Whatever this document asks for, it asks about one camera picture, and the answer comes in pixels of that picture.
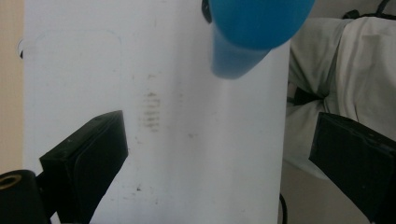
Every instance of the white cloth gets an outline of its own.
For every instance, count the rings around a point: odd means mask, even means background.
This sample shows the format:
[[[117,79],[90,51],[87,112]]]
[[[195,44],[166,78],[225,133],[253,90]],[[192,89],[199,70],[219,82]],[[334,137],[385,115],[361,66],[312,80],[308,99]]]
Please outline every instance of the white cloth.
[[[396,140],[395,53],[396,21],[307,20],[291,40],[289,81],[323,100],[288,108],[284,160],[327,178],[308,160],[321,111]]]

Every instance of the beige wall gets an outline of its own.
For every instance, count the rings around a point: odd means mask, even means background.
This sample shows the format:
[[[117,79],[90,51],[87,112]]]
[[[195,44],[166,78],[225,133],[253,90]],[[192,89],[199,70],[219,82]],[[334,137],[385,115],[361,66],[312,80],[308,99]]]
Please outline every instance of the beige wall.
[[[21,169],[23,1],[0,1],[0,174]]]

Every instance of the black cable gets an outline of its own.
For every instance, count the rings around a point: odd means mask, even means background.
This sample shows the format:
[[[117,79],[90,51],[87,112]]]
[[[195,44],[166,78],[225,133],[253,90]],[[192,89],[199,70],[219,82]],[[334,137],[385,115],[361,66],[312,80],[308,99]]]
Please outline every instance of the black cable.
[[[288,224],[288,207],[282,194],[279,194],[280,204],[282,206],[282,224]]]
[[[387,3],[388,3],[388,2],[389,2],[389,0],[383,0],[383,1],[379,4],[378,9],[376,10],[376,13],[375,13],[375,15],[376,15],[377,17],[380,17],[380,16],[381,16],[381,14],[382,14],[382,12],[384,11],[385,7],[387,6]]]

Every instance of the white surface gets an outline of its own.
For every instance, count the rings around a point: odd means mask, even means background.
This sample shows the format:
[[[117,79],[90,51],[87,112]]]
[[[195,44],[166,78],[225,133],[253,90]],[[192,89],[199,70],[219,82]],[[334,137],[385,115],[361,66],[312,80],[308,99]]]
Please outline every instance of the white surface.
[[[289,46],[210,72],[200,1],[25,1],[24,167],[123,109],[130,156],[92,223],[276,223]]]

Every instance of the blue cup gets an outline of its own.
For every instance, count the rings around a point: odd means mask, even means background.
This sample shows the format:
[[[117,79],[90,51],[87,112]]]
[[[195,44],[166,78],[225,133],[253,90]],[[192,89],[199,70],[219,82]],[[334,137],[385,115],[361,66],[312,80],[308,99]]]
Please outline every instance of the blue cup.
[[[314,0],[209,0],[213,20],[212,71],[238,78],[304,23]]]

